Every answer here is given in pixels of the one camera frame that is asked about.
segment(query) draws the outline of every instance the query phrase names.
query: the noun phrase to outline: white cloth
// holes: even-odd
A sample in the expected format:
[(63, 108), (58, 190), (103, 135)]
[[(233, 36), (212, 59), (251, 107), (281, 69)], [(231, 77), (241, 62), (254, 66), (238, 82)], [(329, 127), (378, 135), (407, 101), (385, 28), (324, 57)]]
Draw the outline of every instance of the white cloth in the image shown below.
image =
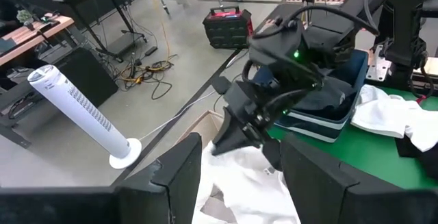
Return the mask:
[(405, 101), (370, 85), (361, 89), (351, 124), (394, 138), (406, 134), (422, 152), (438, 142), (438, 112), (423, 110), (416, 101)]
[[(222, 191), (225, 206), (239, 224), (300, 224), (283, 174), (265, 172), (270, 164), (259, 149), (247, 147), (214, 157), (213, 148), (210, 142), (203, 151), (193, 224), (201, 223), (196, 222), (201, 220), (199, 207), (213, 188), (211, 183)], [(226, 223), (214, 221), (219, 220), (202, 224)]]

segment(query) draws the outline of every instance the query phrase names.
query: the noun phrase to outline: floor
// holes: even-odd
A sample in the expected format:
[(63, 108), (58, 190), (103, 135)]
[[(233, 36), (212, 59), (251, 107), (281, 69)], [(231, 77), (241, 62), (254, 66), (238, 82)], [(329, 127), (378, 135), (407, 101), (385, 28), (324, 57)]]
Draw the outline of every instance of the floor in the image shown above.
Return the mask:
[[(281, 0), (249, 1), (252, 2), (240, 3), (239, 6), (252, 12), (253, 24), (257, 26)], [(165, 14), (157, 0), (135, 0), (130, 10), (136, 23), (151, 30), (157, 39), (159, 50), (143, 59), (144, 65), (166, 58), (167, 48), (161, 22), (164, 24), (170, 52), (178, 55), (172, 60), (175, 65), (164, 77), (164, 81), (172, 84), (172, 89), (161, 99), (153, 101), (151, 95), (154, 84), (141, 84), (128, 92), (117, 92), (99, 107), (100, 111), (127, 138), (142, 138), (171, 119), (190, 99), (193, 99), (199, 88), (233, 53), (231, 50), (213, 49), (205, 37), (202, 20), (211, 7), (217, 6), (215, 1), (197, 2), (185, 8), (172, 0), (167, 0), (166, 4), (170, 16)], [(102, 37), (104, 43), (105, 38), (107, 43), (111, 43), (120, 36), (120, 30), (125, 29), (117, 14), (109, 16), (102, 24), (103, 27), (97, 25), (94, 30)], [(436, 28), (438, 21), (429, 19), (425, 27)], [(422, 35), (429, 42), (428, 50), (434, 53), (438, 42), (433, 40), (433, 31), (424, 29)], [(137, 45), (137, 51), (146, 51), (155, 44), (152, 37), (148, 36), (148, 39), (147, 45)], [(370, 34), (361, 32), (358, 35), (357, 47), (370, 48), (372, 40)], [(221, 75), (229, 79), (234, 78), (241, 72), (247, 57), (247, 55), (243, 56), (234, 65), (225, 69)], [(208, 87), (199, 97), (204, 97), (212, 91), (212, 87)], [(154, 139), (158, 133), (155, 132), (142, 139), (143, 147), (147, 147), (151, 141), (154, 144), (156, 141), (158, 143), (137, 167), (129, 171), (111, 168), (108, 164), (108, 153), (55, 107), (46, 103), (18, 126), (18, 131), (33, 142), (29, 149), (23, 149), (0, 138), (0, 185), (2, 187), (111, 185), (128, 174), (144, 168), (167, 151), (190, 123), (204, 111), (213, 110), (217, 98), (218, 95), (214, 93), (194, 104), (163, 138)], [(222, 99), (218, 101), (216, 109), (219, 113), (222, 112), (224, 104)]]

